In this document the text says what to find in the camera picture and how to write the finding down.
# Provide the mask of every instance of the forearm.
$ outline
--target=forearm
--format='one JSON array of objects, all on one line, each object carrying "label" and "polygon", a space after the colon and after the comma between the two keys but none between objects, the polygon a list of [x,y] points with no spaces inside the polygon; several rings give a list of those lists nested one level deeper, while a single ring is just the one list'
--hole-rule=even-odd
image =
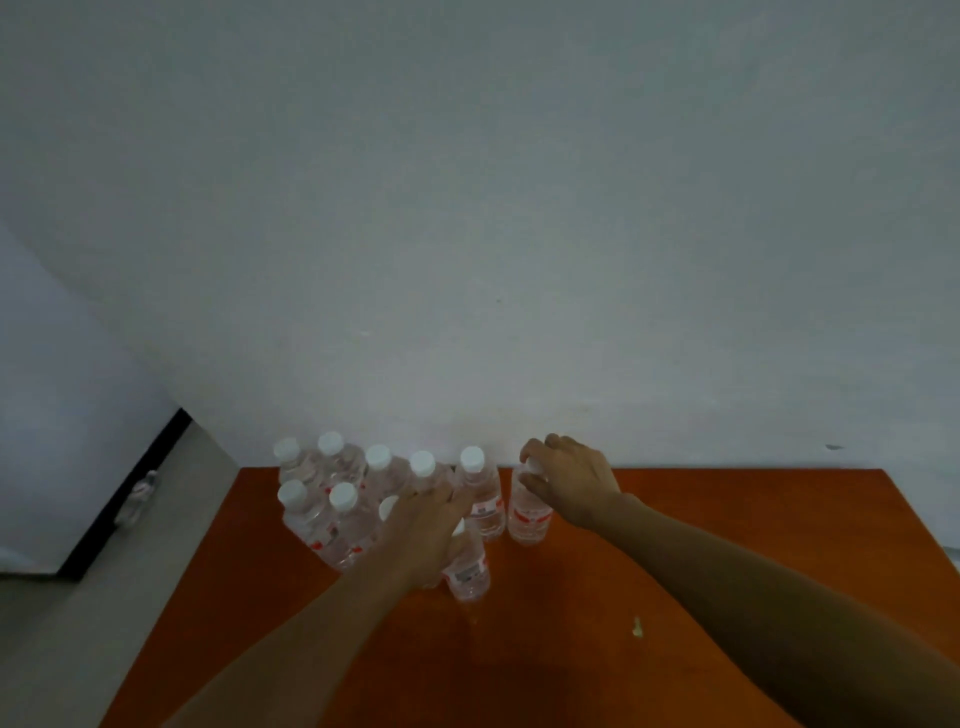
[{"label": "forearm", "polygon": [[893,622],[632,496],[593,525],[807,725],[960,725],[960,669]]},{"label": "forearm", "polygon": [[390,555],[372,552],[231,663],[170,725],[316,725],[353,657],[405,593]]}]

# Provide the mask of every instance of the gray floor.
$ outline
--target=gray floor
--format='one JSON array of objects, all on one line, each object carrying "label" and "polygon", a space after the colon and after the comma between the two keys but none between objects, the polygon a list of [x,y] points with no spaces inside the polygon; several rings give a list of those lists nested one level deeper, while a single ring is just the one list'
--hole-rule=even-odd
[{"label": "gray floor", "polygon": [[149,510],[80,584],[0,581],[0,725],[100,722],[236,473],[191,425]]}]

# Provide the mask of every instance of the wooden table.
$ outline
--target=wooden table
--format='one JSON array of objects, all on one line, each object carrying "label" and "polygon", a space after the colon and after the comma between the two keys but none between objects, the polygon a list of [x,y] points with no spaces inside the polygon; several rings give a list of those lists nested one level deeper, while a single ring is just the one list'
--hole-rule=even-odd
[{"label": "wooden table", "polygon": [[[663,513],[873,605],[960,662],[960,576],[883,471],[617,478]],[[539,546],[504,534],[488,554],[492,587],[478,603],[462,607],[445,587],[401,601],[324,725],[793,724],[653,579],[594,535],[555,518]],[[333,579],[281,524],[276,470],[244,469],[103,725],[158,725]]]}]

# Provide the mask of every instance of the person's right hand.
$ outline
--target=person's right hand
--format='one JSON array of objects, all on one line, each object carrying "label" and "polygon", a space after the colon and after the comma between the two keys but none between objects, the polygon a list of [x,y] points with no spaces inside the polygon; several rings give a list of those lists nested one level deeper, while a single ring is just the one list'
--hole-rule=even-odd
[{"label": "person's right hand", "polygon": [[544,442],[530,440],[520,451],[520,462],[531,457],[543,467],[543,476],[522,473],[520,482],[574,525],[592,528],[603,508],[620,495],[604,454],[572,437],[551,432]]}]

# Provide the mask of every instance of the plastic bottle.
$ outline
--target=plastic bottle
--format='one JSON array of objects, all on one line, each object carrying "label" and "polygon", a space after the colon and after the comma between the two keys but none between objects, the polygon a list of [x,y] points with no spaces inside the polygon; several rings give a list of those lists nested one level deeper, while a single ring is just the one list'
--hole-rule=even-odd
[{"label": "plastic bottle", "polygon": [[454,483],[450,466],[438,463],[425,449],[410,456],[410,469],[414,473],[414,490],[418,493],[432,491],[444,480]]},{"label": "plastic bottle", "polygon": [[518,544],[532,546],[539,544],[550,527],[553,508],[548,506],[520,482],[521,473],[533,473],[543,476],[543,467],[532,457],[525,464],[514,468],[510,480],[510,508],[507,516],[507,530]]},{"label": "plastic bottle", "polygon": [[476,601],[490,588],[487,552],[480,530],[472,521],[460,519],[453,536],[462,533],[468,534],[469,545],[444,569],[444,580],[457,601]]},{"label": "plastic bottle", "polygon": [[410,461],[397,457],[385,445],[367,448],[367,477],[364,478],[367,498],[382,502],[384,498],[399,493],[413,477]]},{"label": "plastic bottle", "polygon": [[473,492],[470,519],[477,524],[484,541],[493,541],[507,525],[496,467],[486,461],[480,448],[471,446],[460,453],[456,475],[458,484]]},{"label": "plastic bottle", "polygon": [[283,523],[297,538],[337,571],[353,564],[347,540],[337,527],[337,515],[317,487],[308,488],[300,480],[288,480],[276,492],[283,503]]},{"label": "plastic bottle", "polygon": [[380,519],[353,483],[337,483],[330,491],[330,505],[340,514],[340,533],[354,556],[369,551],[376,543]]},{"label": "plastic bottle", "polygon": [[325,432],[317,440],[317,449],[326,460],[332,483],[346,482],[363,487],[367,461],[360,446],[345,443],[339,432]]},{"label": "plastic bottle", "polygon": [[277,440],[274,457],[280,464],[280,483],[299,480],[306,486],[320,486],[327,475],[321,455],[315,450],[301,450],[296,437]]}]

